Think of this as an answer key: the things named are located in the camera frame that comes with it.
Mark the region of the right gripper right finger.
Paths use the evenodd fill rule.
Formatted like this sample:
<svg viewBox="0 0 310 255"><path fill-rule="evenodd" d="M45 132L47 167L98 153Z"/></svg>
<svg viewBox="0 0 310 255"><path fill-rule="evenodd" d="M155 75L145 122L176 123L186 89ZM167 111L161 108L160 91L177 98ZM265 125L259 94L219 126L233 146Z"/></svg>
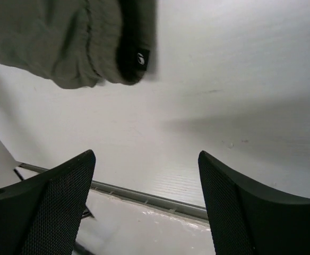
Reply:
<svg viewBox="0 0 310 255"><path fill-rule="evenodd" d="M262 184L206 151L198 165L216 254L310 254L310 198Z"/></svg>

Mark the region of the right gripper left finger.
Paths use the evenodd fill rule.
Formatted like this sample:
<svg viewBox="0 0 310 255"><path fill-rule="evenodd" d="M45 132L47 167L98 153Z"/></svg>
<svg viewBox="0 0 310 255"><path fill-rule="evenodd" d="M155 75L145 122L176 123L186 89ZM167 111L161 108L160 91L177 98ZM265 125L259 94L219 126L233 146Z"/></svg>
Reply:
<svg viewBox="0 0 310 255"><path fill-rule="evenodd" d="M0 254L71 254L95 164L87 150L0 188Z"/></svg>

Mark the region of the olive green shorts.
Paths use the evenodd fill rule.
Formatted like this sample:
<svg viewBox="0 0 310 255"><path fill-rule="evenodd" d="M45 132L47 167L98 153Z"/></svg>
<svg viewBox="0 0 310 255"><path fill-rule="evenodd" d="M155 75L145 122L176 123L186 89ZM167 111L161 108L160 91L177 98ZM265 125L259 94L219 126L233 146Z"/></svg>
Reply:
<svg viewBox="0 0 310 255"><path fill-rule="evenodd" d="M155 35L155 1L0 1L0 64L63 89L138 83Z"/></svg>

